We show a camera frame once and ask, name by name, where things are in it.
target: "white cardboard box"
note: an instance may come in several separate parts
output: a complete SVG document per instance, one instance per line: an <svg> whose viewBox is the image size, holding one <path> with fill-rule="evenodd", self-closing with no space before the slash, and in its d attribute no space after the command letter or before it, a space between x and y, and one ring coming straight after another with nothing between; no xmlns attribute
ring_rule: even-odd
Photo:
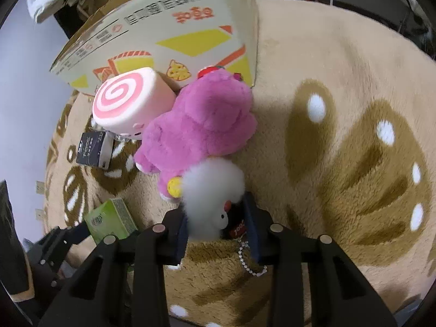
<svg viewBox="0 0 436 327"><path fill-rule="evenodd" d="M145 66L174 89L210 65L239 73L252 86L257 24L256 0L109 0L71 38L51 72L89 95L108 78Z"/></svg>

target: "pink and white swirl toy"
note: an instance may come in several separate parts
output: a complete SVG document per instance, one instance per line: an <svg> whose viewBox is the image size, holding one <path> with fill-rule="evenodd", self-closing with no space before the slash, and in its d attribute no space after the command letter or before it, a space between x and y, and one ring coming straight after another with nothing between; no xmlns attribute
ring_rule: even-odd
<svg viewBox="0 0 436 327"><path fill-rule="evenodd" d="M95 122L134 140L154 118L173 108L176 95L151 67L129 71L102 84L92 105Z"/></svg>

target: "small black box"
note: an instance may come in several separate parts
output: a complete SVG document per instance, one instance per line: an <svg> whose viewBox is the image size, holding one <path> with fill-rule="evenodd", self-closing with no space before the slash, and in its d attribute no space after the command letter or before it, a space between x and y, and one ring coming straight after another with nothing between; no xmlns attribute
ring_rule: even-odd
<svg viewBox="0 0 436 327"><path fill-rule="evenodd" d="M77 150L76 162L81 165L109 168L113 137L107 132L83 133Z"/></svg>

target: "red nose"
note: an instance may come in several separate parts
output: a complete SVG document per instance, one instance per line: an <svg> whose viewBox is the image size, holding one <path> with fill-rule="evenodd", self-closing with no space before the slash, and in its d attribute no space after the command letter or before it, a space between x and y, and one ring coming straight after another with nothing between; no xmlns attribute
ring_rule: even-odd
<svg viewBox="0 0 436 327"><path fill-rule="evenodd" d="M231 201L226 201L224 204L224 211L226 213L228 213L228 211L232 208L232 202Z"/></svg>

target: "beige fleece blanket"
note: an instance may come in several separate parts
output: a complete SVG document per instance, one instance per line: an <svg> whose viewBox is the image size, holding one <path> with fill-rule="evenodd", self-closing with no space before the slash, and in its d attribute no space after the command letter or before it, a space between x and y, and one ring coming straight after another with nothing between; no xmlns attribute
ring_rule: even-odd
<svg viewBox="0 0 436 327"><path fill-rule="evenodd" d="M435 63L350 11L293 0L258 5L252 111L259 126L231 156L247 188L276 222L313 238L332 235L391 311L423 297L436 269ZM134 166L139 143L115 143L106 172L75 163L91 105L74 93L57 125L46 230L74 225L114 196L140 228L160 222L171 206L156 176ZM93 247L89 238L71 257L79 263ZM190 243L181 266L165 268L170 313L210 327L265 326L271 268L250 275L238 248L236 241ZM307 297L305 310L309 325Z"/></svg>

